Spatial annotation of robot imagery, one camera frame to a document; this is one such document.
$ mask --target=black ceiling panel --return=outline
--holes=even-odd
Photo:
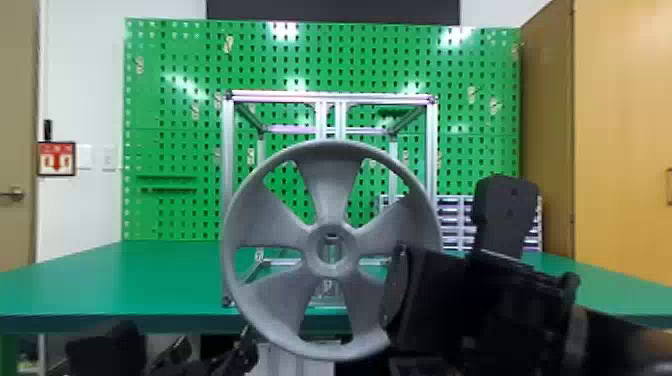
[[[459,25],[459,0],[207,0],[208,19]]]

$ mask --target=wheel spoke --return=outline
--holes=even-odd
[[[345,219],[348,198],[362,165],[359,157],[336,159],[333,155],[304,156],[296,161],[313,198],[320,224],[340,224]]]
[[[239,211],[226,236],[236,239],[238,247],[306,248],[308,226],[262,183],[240,198],[249,206]]]
[[[299,263],[289,270],[271,274],[259,281],[242,286],[242,293],[259,307],[265,320],[276,321],[280,328],[299,333],[306,307],[320,279],[308,267]]]
[[[383,281],[357,270],[340,280],[350,326],[355,337],[364,336],[380,327],[378,313],[383,297]]]
[[[409,193],[375,217],[355,233],[357,249],[362,256],[388,255],[403,242],[409,246],[440,250],[437,244],[437,221],[430,210],[420,210],[416,200],[422,193]]]

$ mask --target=wall switch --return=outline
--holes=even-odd
[[[93,150],[89,144],[77,144],[77,169],[90,170],[93,168]]]
[[[116,171],[119,169],[119,149],[115,145],[103,147],[103,171]]]

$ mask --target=wheel rim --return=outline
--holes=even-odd
[[[409,193],[355,229],[347,223],[345,212],[365,158],[395,172]],[[303,223],[263,183],[269,172],[287,161],[296,163],[313,199],[315,224]],[[340,140],[304,142],[257,167],[233,196],[222,234],[224,283],[243,316],[272,343],[300,356],[330,361],[366,357],[389,344],[378,324],[383,283],[361,272],[359,260],[390,255],[398,242],[441,249],[438,218],[412,173],[379,149]],[[334,264],[318,256],[320,242],[327,236],[338,238],[343,249],[342,259]],[[234,270],[240,247],[292,248],[301,252],[302,259],[286,271],[244,284]],[[336,280],[345,296],[353,340],[344,345],[318,345],[299,337],[305,309],[325,278]]]

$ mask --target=fire alarm sign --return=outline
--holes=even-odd
[[[40,142],[38,153],[39,176],[75,176],[74,142]]]

